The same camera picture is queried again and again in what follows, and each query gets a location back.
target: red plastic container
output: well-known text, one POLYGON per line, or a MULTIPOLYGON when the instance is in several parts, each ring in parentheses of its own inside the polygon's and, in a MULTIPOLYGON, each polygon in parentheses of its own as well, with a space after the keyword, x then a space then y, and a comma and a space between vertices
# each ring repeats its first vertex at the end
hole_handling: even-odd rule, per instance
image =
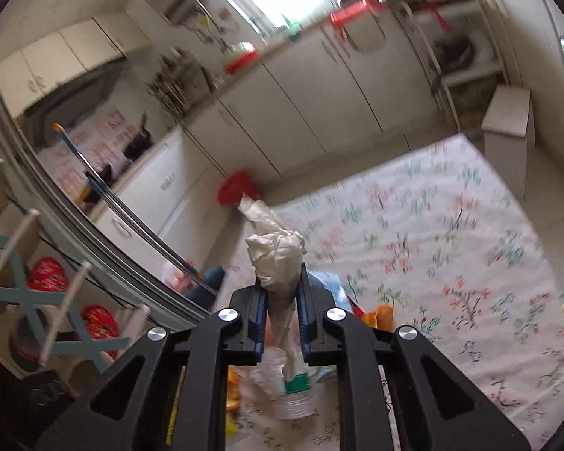
POLYGON ((254 50, 254 51, 248 52, 246 54, 243 54, 241 57, 235 59, 230 64, 228 64, 225 67, 225 71, 229 75, 234 76, 242 68, 248 66, 251 62, 254 62, 257 59, 259 59, 259 51, 254 50))
POLYGON ((220 205, 238 205, 243 194, 253 200, 259 199, 259 193, 257 193, 249 174, 246 171, 236 171, 221 186, 217 193, 217 201, 220 205))

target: white shelf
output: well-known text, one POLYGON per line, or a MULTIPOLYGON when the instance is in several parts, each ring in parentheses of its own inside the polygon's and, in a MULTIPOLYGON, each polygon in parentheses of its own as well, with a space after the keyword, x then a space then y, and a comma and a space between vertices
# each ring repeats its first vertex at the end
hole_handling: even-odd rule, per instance
POLYGON ((462 71, 456 71, 442 77, 441 82, 444 86, 458 86, 470 81, 486 78, 503 72, 503 63, 494 61, 480 64, 462 71))
MULTIPOLYGON (((437 7, 437 11, 445 20, 464 17, 480 13, 482 10, 478 0, 466 0, 464 2, 447 3, 437 7)), ((421 10, 413 13, 413 19, 418 25, 437 23, 437 16, 430 10, 421 10)))

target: upper cabinet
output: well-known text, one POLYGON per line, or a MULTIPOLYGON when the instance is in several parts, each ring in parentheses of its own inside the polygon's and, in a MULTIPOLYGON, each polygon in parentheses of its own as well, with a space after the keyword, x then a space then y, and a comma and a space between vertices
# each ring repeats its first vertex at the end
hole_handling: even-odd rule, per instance
POLYGON ((60 33, 87 70, 121 57, 115 44, 92 19, 61 29, 60 33))
POLYGON ((537 130, 564 154, 564 61, 544 0, 493 0, 508 30, 522 76, 533 97, 537 130))
POLYGON ((58 32, 30 44, 21 52, 44 94, 85 72, 58 32))
POLYGON ((12 117, 18 117, 44 96, 20 51, 0 63, 0 91, 12 117))
POLYGON ((321 31, 302 36, 264 65, 326 152, 367 144, 380 135, 363 93, 321 31))
POLYGON ((323 156, 322 145, 262 65, 226 92, 221 103, 279 173, 323 156))
POLYGON ((361 53, 340 41, 331 26, 328 35, 367 98, 382 130, 428 119, 438 113, 430 83, 395 15, 385 11, 378 23, 384 45, 361 53))
POLYGON ((150 45, 149 38, 124 13, 98 15, 94 20, 125 56, 150 45))
POLYGON ((238 170, 246 170, 262 185, 280 176, 247 132, 218 101, 201 113, 188 126, 187 132, 228 176, 238 170))

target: cabinet handle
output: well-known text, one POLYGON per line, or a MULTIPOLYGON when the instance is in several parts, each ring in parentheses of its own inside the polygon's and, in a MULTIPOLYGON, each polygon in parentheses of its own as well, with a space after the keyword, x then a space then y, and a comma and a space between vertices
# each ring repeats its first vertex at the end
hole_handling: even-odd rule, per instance
POLYGON ((171 182, 173 181, 173 173, 169 173, 166 177, 165 177, 165 181, 163 182, 163 184, 161 185, 161 190, 165 191, 167 190, 167 188, 170 187, 171 182))
POLYGON ((241 116, 241 114, 238 113, 238 110, 236 110, 236 107, 234 107, 233 105, 226 105, 226 108, 232 114, 232 117, 234 117, 234 119, 237 122, 242 121, 242 116, 241 116))
POLYGON ((338 61, 336 60, 336 57, 334 57, 334 54, 332 54, 332 51, 326 45, 326 42, 322 41, 322 47, 326 50, 326 54, 330 56, 330 59, 332 59, 338 66, 338 61))
POLYGON ((131 239, 132 238, 132 233, 126 229, 126 226, 124 226, 120 221, 118 221, 117 219, 111 219, 111 222, 113 224, 113 226, 115 226, 115 229, 117 229, 120 233, 123 234, 123 237, 126 239, 131 239))
POLYGON ((228 121, 228 114, 226 114, 223 110, 220 110, 220 117, 227 125, 229 125, 230 127, 234 127, 234 124, 230 124, 230 122, 228 121))

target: plastic wrap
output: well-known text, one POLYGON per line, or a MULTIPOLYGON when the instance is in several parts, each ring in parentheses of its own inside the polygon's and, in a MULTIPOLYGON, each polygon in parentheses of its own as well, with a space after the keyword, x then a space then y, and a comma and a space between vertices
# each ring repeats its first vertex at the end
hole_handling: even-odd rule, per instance
POLYGON ((305 240, 298 232, 287 229, 261 200, 243 197, 238 209, 256 230, 247 238, 248 254, 261 286, 269 292, 271 330, 276 346, 286 352, 282 371, 284 380, 290 382, 296 376, 297 349, 301 352, 298 342, 289 337, 289 327, 295 313, 295 290, 301 276, 305 240))

